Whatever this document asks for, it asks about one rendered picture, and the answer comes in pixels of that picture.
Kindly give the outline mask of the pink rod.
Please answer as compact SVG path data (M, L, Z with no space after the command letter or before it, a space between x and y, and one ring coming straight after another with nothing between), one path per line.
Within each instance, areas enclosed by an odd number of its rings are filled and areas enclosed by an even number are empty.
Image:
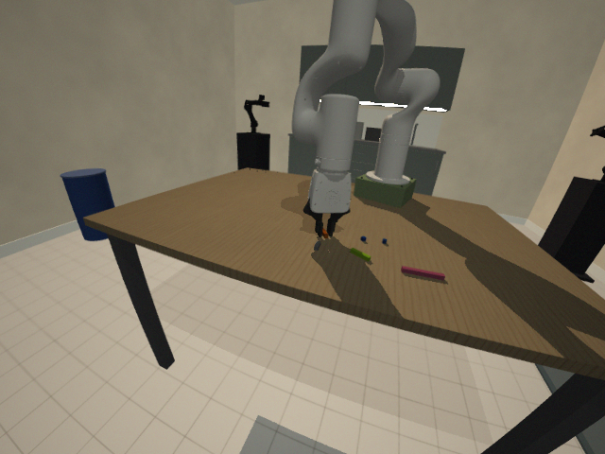
M443 273L438 273L438 272L433 272L433 271L424 271L424 270L414 269L414 268L405 267L405 266L402 266L401 272L420 275L420 276L439 279L439 280L444 280L444 278L445 278L445 275Z

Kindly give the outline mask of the lime green rod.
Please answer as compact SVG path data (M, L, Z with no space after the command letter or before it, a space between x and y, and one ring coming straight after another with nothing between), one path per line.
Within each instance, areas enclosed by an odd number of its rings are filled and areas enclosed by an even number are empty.
M351 248L350 253L353 253L354 255L366 260L366 261L370 261L371 257L365 253L362 253L361 251L355 249L355 248Z

